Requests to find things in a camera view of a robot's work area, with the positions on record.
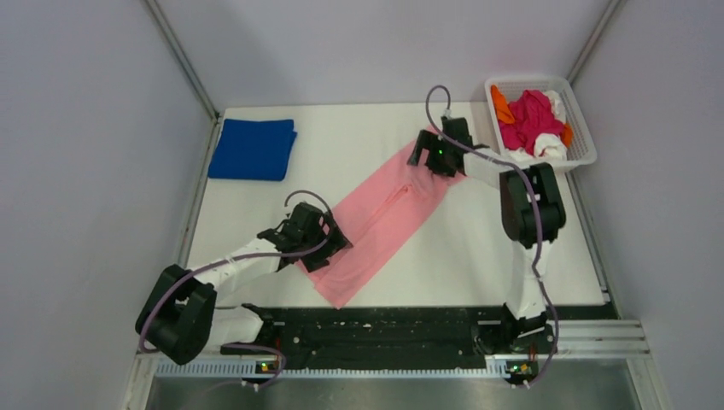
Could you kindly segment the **light pink t shirt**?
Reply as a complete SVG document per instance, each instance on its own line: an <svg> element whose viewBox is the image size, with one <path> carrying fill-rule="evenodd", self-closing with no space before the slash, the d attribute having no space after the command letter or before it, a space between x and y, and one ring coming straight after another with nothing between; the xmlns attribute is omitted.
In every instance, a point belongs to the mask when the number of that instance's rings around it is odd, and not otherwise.
<svg viewBox="0 0 724 410"><path fill-rule="evenodd" d="M448 189L464 180L460 173L445 177L408 165L414 145L398 150L333 207L352 246L333 255L328 266L302 269L333 308L347 305L434 213Z"/></svg>

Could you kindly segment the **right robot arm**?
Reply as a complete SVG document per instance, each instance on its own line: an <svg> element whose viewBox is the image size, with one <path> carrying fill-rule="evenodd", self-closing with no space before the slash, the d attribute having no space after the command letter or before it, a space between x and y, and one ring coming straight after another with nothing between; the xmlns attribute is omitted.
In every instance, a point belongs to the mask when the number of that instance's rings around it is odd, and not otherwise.
<svg viewBox="0 0 724 410"><path fill-rule="evenodd" d="M544 283L547 260L567 216L552 165L517 165L485 144L474 145L463 118L444 117L417 135L410 166L424 166L444 179L465 176L486 182L499 193L501 223L512 242L511 286L496 326L473 331L484 354L534 354L543 343L554 344L557 328Z"/></svg>

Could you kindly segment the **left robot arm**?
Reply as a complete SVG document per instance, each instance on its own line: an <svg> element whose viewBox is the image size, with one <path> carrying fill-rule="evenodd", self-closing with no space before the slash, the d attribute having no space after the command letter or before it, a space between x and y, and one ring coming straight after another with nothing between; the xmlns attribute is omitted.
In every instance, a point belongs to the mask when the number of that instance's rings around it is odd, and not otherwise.
<svg viewBox="0 0 724 410"><path fill-rule="evenodd" d="M240 249L196 268L166 267L137 317L138 347L161 352L178 365L206 349L239 343L254 353L267 351L273 329L258 307L221 307L244 285L301 264L309 272L330 265L352 248L330 209L301 202L276 227L257 234Z"/></svg>

